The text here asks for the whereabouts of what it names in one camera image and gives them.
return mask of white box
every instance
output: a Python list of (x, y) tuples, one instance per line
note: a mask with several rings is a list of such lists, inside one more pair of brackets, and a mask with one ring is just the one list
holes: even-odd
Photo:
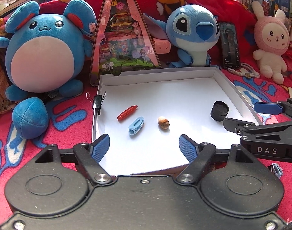
[[(209, 142), (220, 149), (240, 143), (240, 136), (227, 132), (222, 122), (210, 116), (215, 101), (229, 107), (227, 117), (261, 125), (253, 108), (232, 82), (214, 67), (172, 68), (102, 75), (98, 95), (106, 92), (101, 114), (94, 114), (94, 141), (110, 136), (110, 149), (100, 165), (110, 175), (129, 175), (187, 164), (179, 150), (179, 137), (186, 134), (195, 142)], [(125, 120), (118, 115), (128, 107), (138, 109)], [(144, 126), (129, 135), (128, 126), (138, 117)], [(170, 122), (168, 130), (158, 125), (158, 117)]]

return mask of phone screen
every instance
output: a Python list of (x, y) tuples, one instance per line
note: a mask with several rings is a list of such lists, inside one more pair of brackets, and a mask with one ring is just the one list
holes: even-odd
[(239, 69), (241, 63), (236, 28), (228, 22), (219, 22), (218, 25), (222, 43), (223, 68)]

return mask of black bottle cap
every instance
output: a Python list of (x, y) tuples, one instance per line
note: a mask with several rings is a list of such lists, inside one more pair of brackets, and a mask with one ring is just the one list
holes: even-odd
[(222, 101), (216, 101), (211, 110), (211, 117), (218, 122), (222, 122), (229, 112), (229, 107)]

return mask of nut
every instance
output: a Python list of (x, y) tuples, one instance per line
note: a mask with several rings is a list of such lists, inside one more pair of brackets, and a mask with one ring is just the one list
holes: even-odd
[(164, 130), (169, 128), (169, 121), (165, 117), (158, 117), (158, 124)]

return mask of blue tail ball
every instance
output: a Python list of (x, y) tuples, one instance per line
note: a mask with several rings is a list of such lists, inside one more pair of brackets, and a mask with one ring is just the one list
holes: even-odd
[(12, 120), (18, 134), (33, 139), (43, 134), (49, 124), (44, 103), (36, 97), (20, 102), (13, 110)]

